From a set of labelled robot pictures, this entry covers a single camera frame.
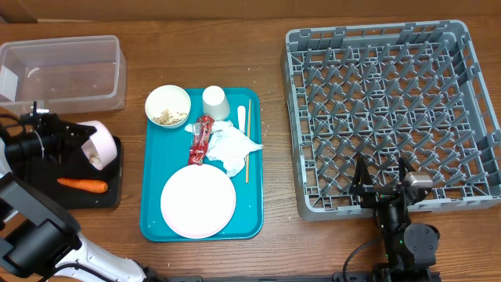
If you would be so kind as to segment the white bowl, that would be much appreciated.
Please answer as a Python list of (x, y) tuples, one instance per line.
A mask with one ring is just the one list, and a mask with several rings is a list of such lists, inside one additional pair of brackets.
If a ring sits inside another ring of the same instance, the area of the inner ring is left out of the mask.
[[(169, 109), (171, 112), (183, 112), (188, 116), (176, 125), (159, 125), (153, 121), (161, 113)], [(184, 125), (188, 120), (191, 110), (191, 99), (188, 92), (176, 85), (162, 85), (154, 89), (146, 98), (145, 112), (146, 116), (155, 125), (163, 128), (178, 128)]]

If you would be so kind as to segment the orange carrot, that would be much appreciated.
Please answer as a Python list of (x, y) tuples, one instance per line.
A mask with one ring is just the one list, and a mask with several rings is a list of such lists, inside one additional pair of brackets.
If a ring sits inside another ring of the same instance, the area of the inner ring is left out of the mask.
[(108, 191), (108, 184), (101, 180), (59, 178), (57, 182), (63, 186), (90, 193), (105, 193)]

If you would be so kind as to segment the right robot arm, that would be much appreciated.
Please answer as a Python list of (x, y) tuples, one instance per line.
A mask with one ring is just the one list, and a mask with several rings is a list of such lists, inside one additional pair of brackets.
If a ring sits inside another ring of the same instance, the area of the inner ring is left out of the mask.
[[(357, 276), (365, 281), (439, 281), (440, 274), (432, 273), (436, 263), (440, 233), (432, 225), (413, 223), (409, 206), (422, 200), (432, 190), (431, 177), (418, 172), (404, 158), (398, 160), (398, 179), (388, 186), (376, 187), (364, 158), (359, 155), (349, 193), (361, 198), (360, 206), (373, 211), (380, 228), (380, 237), (355, 249), (345, 260), (342, 279)], [(369, 273), (347, 273), (348, 263), (364, 248), (382, 242), (385, 263), (377, 263)]]

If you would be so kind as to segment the pink bowl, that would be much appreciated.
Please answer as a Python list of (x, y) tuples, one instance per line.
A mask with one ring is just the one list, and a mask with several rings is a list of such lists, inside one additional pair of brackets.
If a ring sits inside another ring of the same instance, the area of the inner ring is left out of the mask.
[(96, 129), (81, 149), (91, 165), (101, 171), (117, 157), (117, 145), (114, 138), (100, 121), (85, 121), (81, 125)]

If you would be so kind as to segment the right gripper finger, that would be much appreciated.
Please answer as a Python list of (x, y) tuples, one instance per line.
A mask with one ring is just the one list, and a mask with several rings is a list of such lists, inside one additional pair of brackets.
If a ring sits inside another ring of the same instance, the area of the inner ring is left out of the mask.
[(357, 156), (355, 175), (352, 180), (353, 186), (370, 185), (371, 177), (366, 162), (362, 155)]
[(399, 182), (401, 184), (410, 184), (411, 177), (414, 176), (415, 168), (409, 163), (405, 157), (398, 159)]

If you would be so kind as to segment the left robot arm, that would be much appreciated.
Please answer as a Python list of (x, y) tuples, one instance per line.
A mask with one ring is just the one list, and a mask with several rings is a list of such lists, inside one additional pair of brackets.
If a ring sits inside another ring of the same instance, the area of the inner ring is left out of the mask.
[(15, 117), (7, 114), (20, 133), (1, 127), (1, 224), (23, 215), (25, 220), (1, 239), (1, 267), (14, 276), (33, 274), (43, 281), (69, 277), (80, 281), (162, 281), (164, 277), (135, 260), (121, 258), (93, 244), (81, 226), (60, 204), (23, 180), (17, 168), (35, 157), (65, 157), (98, 132), (92, 125), (61, 120), (33, 106)]

